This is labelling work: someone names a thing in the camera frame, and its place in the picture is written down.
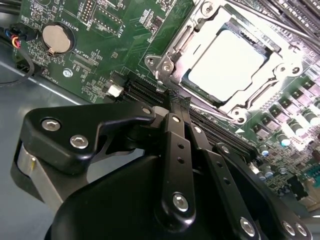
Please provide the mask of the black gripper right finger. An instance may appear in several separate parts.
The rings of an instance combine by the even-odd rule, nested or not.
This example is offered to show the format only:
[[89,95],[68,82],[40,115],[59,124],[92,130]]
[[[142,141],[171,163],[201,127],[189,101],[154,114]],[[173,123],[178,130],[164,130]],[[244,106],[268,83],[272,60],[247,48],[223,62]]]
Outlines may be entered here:
[[222,142],[211,145],[205,132],[193,124],[191,99],[179,97],[179,108],[197,162],[204,170],[213,200],[204,206],[214,212],[208,222],[216,224],[218,240],[311,240],[304,222],[287,207],[241,157]]

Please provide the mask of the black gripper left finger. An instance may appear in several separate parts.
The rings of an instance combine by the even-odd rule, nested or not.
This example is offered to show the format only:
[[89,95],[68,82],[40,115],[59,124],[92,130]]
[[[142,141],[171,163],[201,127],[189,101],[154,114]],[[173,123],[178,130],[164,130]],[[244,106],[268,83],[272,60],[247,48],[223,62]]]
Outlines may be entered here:
[[175,92],[162,105],[141,101],[37,108],[23,120],[13,169],[55,213],[76,191],[140,157],[158,157],[162,197],[177,191],[181,212],[196,213],[187,198],[195,191],[175,182],[192,177],[192,147]]

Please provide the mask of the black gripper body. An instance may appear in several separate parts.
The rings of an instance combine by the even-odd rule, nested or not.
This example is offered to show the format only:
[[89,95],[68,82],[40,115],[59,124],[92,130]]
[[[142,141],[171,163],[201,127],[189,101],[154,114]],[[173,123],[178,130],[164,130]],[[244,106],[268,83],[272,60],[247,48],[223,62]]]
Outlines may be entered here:
[[238,240],[240,193],[223,158],[201,150],[192,158],[203,174],[176,183],[195,192],[180,211],[177,190],[162,197],[163,163],[143,156],[73,193],[57,211],[52,240]]

